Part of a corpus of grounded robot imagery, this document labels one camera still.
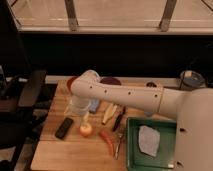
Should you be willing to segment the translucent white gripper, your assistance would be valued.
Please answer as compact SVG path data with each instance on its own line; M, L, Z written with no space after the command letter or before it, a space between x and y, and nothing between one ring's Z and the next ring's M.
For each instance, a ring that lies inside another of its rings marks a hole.
M90 108L91 100L88 98L81 98L75 95L72 95L64 113L66 115L77 114L85 115Z

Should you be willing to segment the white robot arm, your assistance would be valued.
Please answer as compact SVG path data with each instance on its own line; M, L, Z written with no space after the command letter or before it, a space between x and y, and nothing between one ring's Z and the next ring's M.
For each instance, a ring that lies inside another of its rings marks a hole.
M213 171L213 88L110 85L101 83L96 71L87 70L68 80L68 90L76 114L86 114L91 101L100 99L174 118L174 171Z

